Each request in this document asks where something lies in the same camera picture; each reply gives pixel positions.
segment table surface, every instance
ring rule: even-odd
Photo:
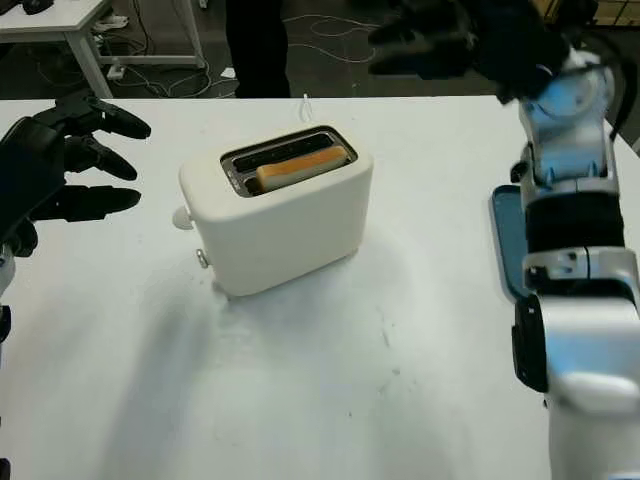
[[[51,8],[27,15],[18,5],[0,16],[0,35],[79,30],[110,0],[55,0]]]
[[[299,129],[299,102],[117,103],[154,129],[144,142],[99,135],[137,166],[140,205],[39,224],[3,298],[13,479],[549,478],[542,397],[513,373],[489,209],[525,140],[515,106],[312,100],[315,120],[375,155],[364,242],[229,300],[198,265],[197,233],[172,226],[178,168],[222,141]],[[49,105],[2,102],[0,131]],[[616,153],[640,250],[640,162],[622,141]]]

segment bread slice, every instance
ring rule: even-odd
[[[349,158],[344,147],[334,146],[286,162],[262,165],[256,170],[263,192],[293,185],[343,166]]]

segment toaster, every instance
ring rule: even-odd
[[[232,296],[261,292],[356,251],[373,173],[363,145],[331,126],[247,143],[185,163],[186,206],[174,215],[181,228],[195,224],[201,263],[213,267],[218,286]],[[335,150],[344,155],[329,171],[262,188],[265,168],[287,170],[296,159]]]

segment person's leg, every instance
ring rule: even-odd
[[[282,0],[227,0],[227,41],[238,98],[290,97]]]

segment floor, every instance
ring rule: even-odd
[[[166,9],[158,8],[157,1],[166,3]],[[142,13],[147,30],[153,38],[155,51],[163,54],[188,53],[189,44],[184,32],[170,10],[171,0],[142,0]],[[140,41],[135,16],[125,0],[114,0],[118,14],[129,15],[131,25],[118,30],[127,39],[111,38],[109,47],[114,52],[134,48],[131,41]],[[386,0],[286,0],[285,18],[300,15],[334,15],[366,24],[382,24],[392,17]],[[221,80],[220,73],[231,66],[224,35],[224,1],[210,0],[206,11],[196,7],[196,20],[201,35],[204,54],[210,65],[214,86],[203,97],[224,97],[233,94],[234,82]],[[358,25],[333,20],[317,23],[318,18],[301,18],[287,22],[289,31],[288,75],[293,95],[301,97],[369,97],[369,96],[440,96],[440,95],[490,95],[493,85],[474,74],[451,80],[422,81],[418,78],[374,77],[367,71],[366,61],[375,52],[367,43],[366,29]],[[640,31],[605,30],[628,55],[640,63]],[[193,75],[189,70],[167,67],[143,67],[138,70],[148,81],[161,82],[165,87]],[[120,85],[111,84],[116,97],[146,98],[156,95],[157,89],[142,86],[142,80],[128,72]],[[52,98],[64,95],[84,85],[82,76],[72,55],[64,45],[18,45],[0,58],[0,99]],[[206,85],[199,75],[182,82],[172,89],[175,96],[186,96]],[[616,102],[612,113],[616,111]],[[623,137],[633,143],[640,137],[640,106],[637,106]]]

